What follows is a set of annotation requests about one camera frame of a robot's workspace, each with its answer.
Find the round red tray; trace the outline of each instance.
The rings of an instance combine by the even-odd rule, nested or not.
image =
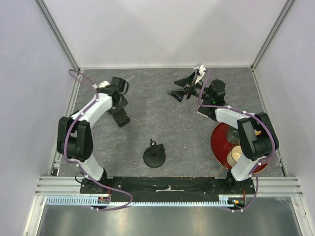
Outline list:
[[[227,162],[227,155],[232,150],[232,148],[235,147],[235,145],[231,144],[226,139],[226,133],[229,129],[229,125],[225,123],[220,123],[216,126],[214,129],[212,135],[211,135],[211,148],[212,152],[215,155],[216,159],[226,167],[227,169],[232,169],[232,167]],[[263,164],[261,166],[257,166],[257,168],[254,170],[253,174],[257,174],[258,172],[262,171],[266,168],[267,164]]]

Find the white wall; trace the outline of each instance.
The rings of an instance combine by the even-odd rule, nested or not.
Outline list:
[[[45,0],[81,67],[250,65],[285,0]]]
[[[280,141],[315,219],[315,2],[297,0],[257,68]]]
[[[32,0],[0,7],[0,231],[22,235],[40,175],[49,170],[73,79]]]

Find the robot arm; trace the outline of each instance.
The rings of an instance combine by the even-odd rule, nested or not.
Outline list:
[[[75,112],[70,117],[62,117],[59,120],[57,151],[63,154],[64,142],[69,127],[81,114],[82,116],[71,131],[72,133],[76,132],[76,137],[71,135],[67,144],[68,161],[77,163],[89,177],[105,183],[107,173],[97,163],[92,154],[93,140],[91,129],[105,112],[112,115],[119,127],[130,122],[124,110],[124,107],[128,104],[124,97],[124,94],[128,91],[128,83],[122,78],[113,77],[111,83],[104,81],[98,85],[96,90],[98,98],[95,96],[80,111]],[[96,100],[96,103],[83,114],[85,108],[90,106],[94,100]]]
[[[263,159],[272,151],[271,141],[266,131],[253,118],[245,114],[237,113],[226,106],[224,100],[225,83],[221,80],[213,80],[209,87],[202,91],[201,79],[204,74],[200,73],[204,66],[197,64],[194,67],[194,72],[181,80],[177,80],[174,84],[181,86],[180,89],[168,91],[167,94],[181,102],[186,96],[189,99],[192,95],[201,97],[202,105],[211,105],[212,107],[199,106],[197,112],[212,120],[226,123],[239,131],[240,145],[243,154],[237,164],[227,173],[227,179],[231,188],[243,181],[246,181],[252,176],[253,170]],[[268,130],[271,132],[276,149],[279,148],[279,141],[266,113],[253,114],[256,118],[262,121]],[[256,136],[255,130],[261,131],[261,134]]]

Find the red tray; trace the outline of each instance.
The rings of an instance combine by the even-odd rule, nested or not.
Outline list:
[[[211,148],[212,152],[214,153],[216,159],[226,167],[227,169],[232,169],[232,167],[227,162],[227,155],[229,152],[235,147],[235,145],[231,144],[226,139],[226,133],[229,129],[229,125],[225,123],[220,123],[214,129],[211,135]],[[253,174],[257,174],[258,172],[262,171],[266,168],[267,164],[263,164],[261,166],[257,166],[254,170]]]

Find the reflective floor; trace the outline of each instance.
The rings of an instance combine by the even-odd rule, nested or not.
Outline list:
[[[301,236],[290,199],[257,198],[243,213],[215,207],[134,206],[96,212],[46,206],[37,236]]]
[[[113,76],[126,79],[126,112],[131,122],[119,128],[104,114],[93,127],[94,157],[109,176],[226,176],[226,169],[215,159],[210,137],[217,122],[199,115],[197,98],[182,103],[166,94],[178,88],[173,84],[192,73],[192,69],[108,69],[86,70],[96,83],[111,81]],[[226,102],[247,112],[262,112],[252,72],[249,68],[213,68],[210,81],[226,83]],[[93,97],[81,86],[75,110],[83,108]],[[163,143],[165,163],[152,169],[145,165],[143,152],[150,139]],[[61,176],[74,176],[78,168],[62,160]],[[273,158],[258,176],[282,176],[280,163]]]

